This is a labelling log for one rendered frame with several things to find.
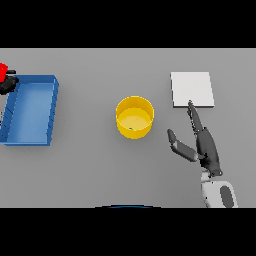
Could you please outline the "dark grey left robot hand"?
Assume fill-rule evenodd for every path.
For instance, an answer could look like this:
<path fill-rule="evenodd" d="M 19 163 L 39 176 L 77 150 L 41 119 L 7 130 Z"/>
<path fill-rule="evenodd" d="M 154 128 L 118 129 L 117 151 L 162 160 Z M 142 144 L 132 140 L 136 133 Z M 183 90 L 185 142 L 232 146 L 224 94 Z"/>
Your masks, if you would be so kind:
<path fill-rule="evenodd" d="M 4 79 L 0 82 L 0 94 L 7 95 L 8 93 L 13 92 L 18 83 L 19 79 L 16 77 L 16 71 L 8 70 Z"/>

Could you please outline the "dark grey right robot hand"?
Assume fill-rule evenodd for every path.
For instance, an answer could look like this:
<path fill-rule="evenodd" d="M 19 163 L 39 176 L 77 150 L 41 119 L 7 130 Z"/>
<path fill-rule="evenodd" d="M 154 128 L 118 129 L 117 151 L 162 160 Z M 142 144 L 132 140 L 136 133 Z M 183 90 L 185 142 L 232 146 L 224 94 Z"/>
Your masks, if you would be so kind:
<path fill-rule="evenodd" d="M 207 127 L 201 123 L 196 107 L 188 101 L 189 115 L 193 133 L 196 139 L 196 148 L 193 149 L 177 139 L 175 133 L 167 130 L 168 141 L 174 153 L 190 162 L 200 162 L 200 166 L 209 172 L 210 177 L 222 176 L 219 155 L 214 139 Z"/>

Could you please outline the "red beaker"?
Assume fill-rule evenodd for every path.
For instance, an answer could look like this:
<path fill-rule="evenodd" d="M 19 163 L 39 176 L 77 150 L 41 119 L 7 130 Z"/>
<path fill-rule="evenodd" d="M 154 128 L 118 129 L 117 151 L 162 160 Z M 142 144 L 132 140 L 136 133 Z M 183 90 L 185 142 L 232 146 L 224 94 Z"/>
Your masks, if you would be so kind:
<path fill-rule="evenodd" d="M 0 62 L 0 83 L 4 82 L 7 71 L 8 71 L 8 66 Z"/>

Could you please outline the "pale square measuring scale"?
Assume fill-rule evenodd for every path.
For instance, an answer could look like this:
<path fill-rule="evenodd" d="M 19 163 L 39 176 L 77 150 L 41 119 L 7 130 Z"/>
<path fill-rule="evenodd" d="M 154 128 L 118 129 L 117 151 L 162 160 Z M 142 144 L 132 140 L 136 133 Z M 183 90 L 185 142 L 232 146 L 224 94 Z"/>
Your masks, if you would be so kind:
<path fill-rule="evenodd" d="M 170 79 L 174 107 L 187 107 L 189 100 L 195 107 L 215 106 L 208 72 L 172 72 Z"/>

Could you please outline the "yellow bowl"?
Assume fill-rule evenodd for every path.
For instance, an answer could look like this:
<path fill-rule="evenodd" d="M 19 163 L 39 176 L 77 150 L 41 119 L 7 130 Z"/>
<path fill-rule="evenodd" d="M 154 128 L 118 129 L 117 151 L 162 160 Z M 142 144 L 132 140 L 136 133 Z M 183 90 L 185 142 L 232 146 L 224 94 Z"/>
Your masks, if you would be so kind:
<path fill-rule="evenodd" d="M 141 96 L 128 96 L 116 106 L 116 126 L 124 137 L 138 140 L 151 130 L 154 121 L 154 107 Z"/>

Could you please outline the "blue tray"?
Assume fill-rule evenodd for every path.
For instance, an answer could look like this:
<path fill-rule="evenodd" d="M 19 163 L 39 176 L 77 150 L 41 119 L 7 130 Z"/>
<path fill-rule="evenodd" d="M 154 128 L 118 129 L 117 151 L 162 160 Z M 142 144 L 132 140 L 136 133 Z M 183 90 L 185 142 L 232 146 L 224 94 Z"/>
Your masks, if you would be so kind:
<path fill-rule="evenodd" d="M 52 141 L 59 83 L 55 75 L 17 75 L 19 82 L 6 98 L 0 144 L 49 146 Z"/>

